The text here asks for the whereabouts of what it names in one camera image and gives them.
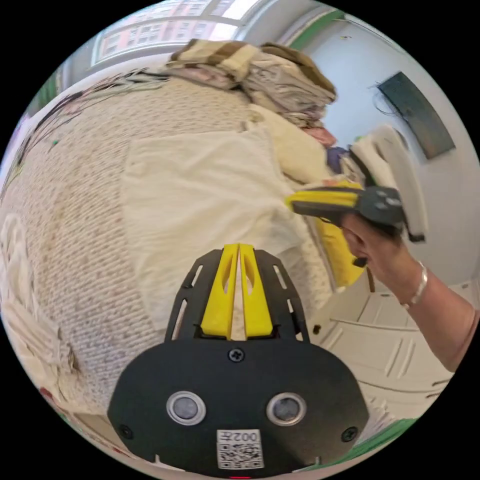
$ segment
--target white towel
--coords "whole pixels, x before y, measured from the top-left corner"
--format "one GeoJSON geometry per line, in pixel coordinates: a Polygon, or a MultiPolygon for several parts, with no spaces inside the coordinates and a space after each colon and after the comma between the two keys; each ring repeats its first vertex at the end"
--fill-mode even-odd
{"type": "Polygon", "coordinates": [[[60,390],[60,370],[72,374],[74,357],[61,342],[59,327],[37,302],[25,230],[12,213],[0,231],[0,305],[5,331],[23,368],[37,388],[46,388],[63,404],[67,399],[60,390]]]}
{"type": "Polygon", "coordinates": [[[159,331],[197,258],[230,243],[272,255],[302,243],[263,126],[134,141],[121,188],[137,285],[159,331]]]}

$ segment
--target black device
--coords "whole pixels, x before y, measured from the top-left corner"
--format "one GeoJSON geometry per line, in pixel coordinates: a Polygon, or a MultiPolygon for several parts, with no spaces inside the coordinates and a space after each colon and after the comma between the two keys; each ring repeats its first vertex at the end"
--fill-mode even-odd
{"type": "Polygon", "coordinates": [[[340,458],[369,413],[348,367],[310,343],[280,260],[226,245],[193,265],[164,343],[126,367],[108,418],[126,448],[149,462],[158,456],[210,477],[264,478],[340,458]],[[238,256],[246,341],[230,335],[238,256]]]}

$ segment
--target hand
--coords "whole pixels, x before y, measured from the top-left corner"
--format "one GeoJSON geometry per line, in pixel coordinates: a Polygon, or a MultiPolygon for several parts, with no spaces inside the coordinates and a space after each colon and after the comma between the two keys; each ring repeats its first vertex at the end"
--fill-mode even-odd
{"type": "Polygon", "coordinates": [[[400,303],[408,303],[417,292],[422,267],[410,255],[400,235],[388,237],[354,214],[345,216],[342,230],[352,255],[366,258],[372,274],[400,303]]]}

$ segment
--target window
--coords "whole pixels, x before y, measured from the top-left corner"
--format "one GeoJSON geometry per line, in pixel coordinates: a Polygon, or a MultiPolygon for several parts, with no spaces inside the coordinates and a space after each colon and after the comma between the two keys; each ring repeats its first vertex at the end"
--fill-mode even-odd
{"type": "Polygon", "coordinates": [[[119,41],[120,35],[113,35],[108,38],[108,45],[114,45],[119,41]]]}
{"type": "Polygon", "coordinates": [[[201,38],[206,28],[207,23],[197,23],[193,30],[193,38],[201,38]]]}
{"type": "Polygon", "coordinates": [[[155,53],[170,53],[192,38],[233,39],[253,13],[274,1],[276,0],[164,0],[155,3],[101,32],[96,37],[92,65],[111,55],[145,48],[145,44],[150,48],[155,47],[155,53]],[[125,40],[121,40],[124,38],[123,32],[128,33],[126,44],[125,40]],[[110,47],[117,48],[117,43],[120,42],[121,46],[117,50],[109,50],[110,47]]]}

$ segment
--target clothes pile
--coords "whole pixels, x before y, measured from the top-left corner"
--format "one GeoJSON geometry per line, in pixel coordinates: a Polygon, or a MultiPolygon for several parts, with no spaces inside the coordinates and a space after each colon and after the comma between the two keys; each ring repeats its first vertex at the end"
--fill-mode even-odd
{"type": "Polygon", "coordinates": [[[240,88],[252,103],[279,114],[325,146],[335,143],[328,131],[323,132],[322,118],[337,98],[336,89],[297,50],[275,43],[256,47],[193,38],[172,54],[165,72],[223,90],[240,88]]]}

